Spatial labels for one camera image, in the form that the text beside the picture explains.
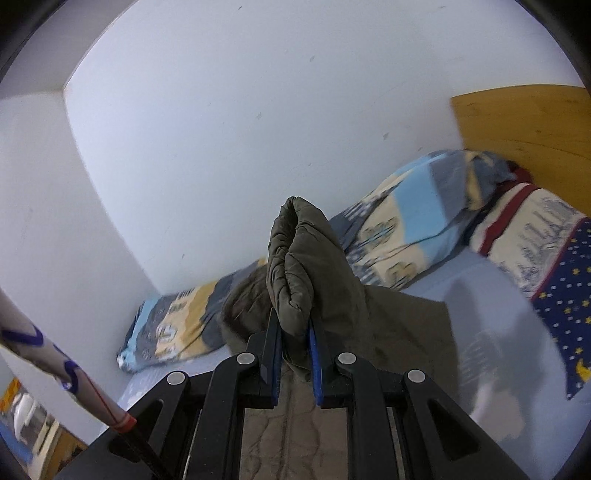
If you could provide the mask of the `olive hooded puffer jacket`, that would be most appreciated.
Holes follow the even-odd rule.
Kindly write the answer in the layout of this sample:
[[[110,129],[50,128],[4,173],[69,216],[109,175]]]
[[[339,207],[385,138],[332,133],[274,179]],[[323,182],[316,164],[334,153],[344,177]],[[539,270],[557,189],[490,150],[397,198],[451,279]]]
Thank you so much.
[[[232,352],[266,330],[276,313],[286,336],[280,405],[249,410],[242,439],[242,479],[344,479],[346,412],[315,406],[308,326],[318,322],[376,368],[420,369],[452,399],[459,360],[442,302],[356,277],[324,213],[301,197],[287,199],[270,232],[269,258],[230,290],[221,329]]]

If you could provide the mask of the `patchwork cartoon quilt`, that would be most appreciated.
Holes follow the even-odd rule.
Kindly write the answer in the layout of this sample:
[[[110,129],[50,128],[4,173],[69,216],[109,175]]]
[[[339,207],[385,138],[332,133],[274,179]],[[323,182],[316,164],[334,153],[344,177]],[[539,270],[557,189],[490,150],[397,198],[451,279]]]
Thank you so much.
[[[436,151],[394,171],[329,224],[363,284],[401,290],[450,256],[495,194],[526,175],[492,152]],[[221,348],[221,323],[239,293],[249,295],[244,311],[267,303],[266,259],[143,302],[117,353],[118,367],[137,373]]]

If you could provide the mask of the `light blue cloud bedsheet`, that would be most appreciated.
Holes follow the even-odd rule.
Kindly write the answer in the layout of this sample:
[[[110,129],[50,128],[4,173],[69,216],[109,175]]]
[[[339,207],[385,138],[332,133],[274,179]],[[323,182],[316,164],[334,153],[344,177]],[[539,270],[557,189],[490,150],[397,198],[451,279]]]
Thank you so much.
[[[459,350],[462,408],[532,479],[590,475],[590,391],[566,394],[558,346],[530,303],[492,263],[463,249],[409,293],[444,302]],[[280,404],[250,410],[244,479],[344,479],[346,413],[315,406],[287,373]]]

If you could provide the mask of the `white sleeve blue pattern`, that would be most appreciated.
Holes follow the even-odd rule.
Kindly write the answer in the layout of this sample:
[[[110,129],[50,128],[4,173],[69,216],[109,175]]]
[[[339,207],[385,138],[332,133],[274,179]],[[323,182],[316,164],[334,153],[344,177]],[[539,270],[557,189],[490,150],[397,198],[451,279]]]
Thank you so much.
[[[136,419],[111,399],[1,291],[1,344],[24,361],[54,377],[90,415],[118,433]]]

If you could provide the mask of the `star and castle pillow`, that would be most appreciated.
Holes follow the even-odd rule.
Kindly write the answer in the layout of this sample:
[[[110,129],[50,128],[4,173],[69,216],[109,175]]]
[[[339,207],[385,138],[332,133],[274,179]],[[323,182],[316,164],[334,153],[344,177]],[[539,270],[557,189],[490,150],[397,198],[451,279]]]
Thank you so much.
[[[559,350],[572,399],[590,381],[590,218],[521,182],[500,195],[468,245],[530,301]]]

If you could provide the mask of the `wooden headboard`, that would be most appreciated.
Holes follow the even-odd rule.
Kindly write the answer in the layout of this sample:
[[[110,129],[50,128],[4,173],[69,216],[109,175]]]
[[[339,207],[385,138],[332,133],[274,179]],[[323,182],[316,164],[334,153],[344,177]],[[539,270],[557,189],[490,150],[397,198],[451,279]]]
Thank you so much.
[[[534,182],[590,214],[590,94],[582,87],[521,85],[455,96],[464,147],[527,169]]]

